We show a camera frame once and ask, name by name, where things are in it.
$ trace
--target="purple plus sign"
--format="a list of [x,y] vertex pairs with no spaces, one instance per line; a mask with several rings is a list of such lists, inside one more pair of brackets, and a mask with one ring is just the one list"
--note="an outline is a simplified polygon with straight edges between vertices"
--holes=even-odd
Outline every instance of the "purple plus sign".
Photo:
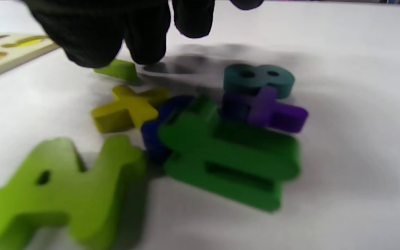
[[231,106],[242,110],[242,105],[246,105],[248,107],[246,123],[248,124],[275,128],[289,133],[300,132],[307,120],[308,112],[297,106],[279,103],[276,98],[276,88],[265,86],[256,96],[225,93],[223,105],[227,106],[226,112],[230,111]]

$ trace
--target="foam number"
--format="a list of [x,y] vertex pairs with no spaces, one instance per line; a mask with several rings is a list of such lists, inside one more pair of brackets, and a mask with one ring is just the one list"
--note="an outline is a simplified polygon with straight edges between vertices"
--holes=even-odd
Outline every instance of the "foam number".
[[87,249],[108,249],[127,183],[145,170],[125,136],[108,138],[90,170],[69,139],[39,144],[0,189],[0,250],[21,250],[39,227],[64,225]]
[[217,106],[198,98],[160,127],[173,153],[173,178],[259,209],[278,209],[281,182],[299,174],[295,138],[221,119]]
[[278,90],[277,98],[287,98],[291,94],[294,76],[284,68],[273,65],[253,67],[234,64],[224,71],[225,92],[255,95],[263,86],[273,86]]
[[162,105],[170,93],[164,88],[156,88],[143,93],[135,93],[126,86],[112,89],[114,102],[92,111],[92,117],[100,133],[114,133],[136,127],[158,117],[157,107]]
[[225,93],[222,113],[226,118],[245,120],[248,124],[298,133],[308,117],[303,108],[277,102],[275,87],[265,86],[257,95]]
[[190,95],[179,95],[167,100],[158,110],[158,120],[150,120],[143,123],[141,134],[143,143],[147,149],[149,160],[157,165],[162,165],[171,155],[169,150],[158,138],[158,130],[161,124],[171,115],[184,109],[194,99]]
[[108,66],[104,68],[94,68],[94,71],[99,74],[112,76],[125,81],[138,80],[135,64],[118,59],[114,59]]

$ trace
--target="finger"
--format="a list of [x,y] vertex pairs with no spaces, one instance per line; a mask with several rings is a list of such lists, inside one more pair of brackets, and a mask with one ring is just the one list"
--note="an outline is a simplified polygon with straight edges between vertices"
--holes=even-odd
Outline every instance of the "finger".
[[171,22],[168,2],[131,11],[125,16],[124,40],[138,64],[153,64],[166,53],[166,33]]
[[177,29],[189,38],[209,34],[213,25],[215,0],[173,0],[174,22]]
[[242,10],[250,10],[262,5],[263,0],[231,0],[233,5]]
[[56,16],[34,12],[46,33],[76,64],[101,68],[118,53],[124,34],[120,16]]

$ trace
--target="white surface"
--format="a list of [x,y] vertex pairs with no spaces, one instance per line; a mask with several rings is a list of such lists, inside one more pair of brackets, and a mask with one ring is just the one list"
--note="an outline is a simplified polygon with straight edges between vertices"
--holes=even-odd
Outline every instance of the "white surface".
[[[297,136],[303,174],[284,186],[283,208],[273,214],[154,180],[137,249],[400,250],[400,7],[270,2],[242,12],[216,5],[209,37],[189,40],[173,27],[168,34],[165,62],[193,74],[146,79],[218,94],[230,60],[286,67],[297,78],[287,101],[310,113]],[[0,32],[40,30],[21,3],[0,2]],[[180,57],[186,54],[207,59]],[[126,49],[119,58],[130,59]],[[90,161],[103,137],[89,112],[110,100],[115,84],[61,50],[1,75],[0,186],[47,138],[70,136]],[[129,134],[141,144],[137,131]],[[29,247],[74,249],[65,231],[41,231]]]

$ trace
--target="blue wooden piece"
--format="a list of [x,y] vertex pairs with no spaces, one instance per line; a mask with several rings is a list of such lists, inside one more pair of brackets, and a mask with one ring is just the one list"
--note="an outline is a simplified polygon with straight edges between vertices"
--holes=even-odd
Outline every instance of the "blue wooden piece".
[[144,146],[147,149],[149,160],[156,165],[161,166],[171,154],[160,139],[158,138],[158,129],[160,125],[169,118],[173,112],[184,109],[194,99],[190,95],[180,95],[168,99],[158,110],[158,120],[150,120],[141,126]]

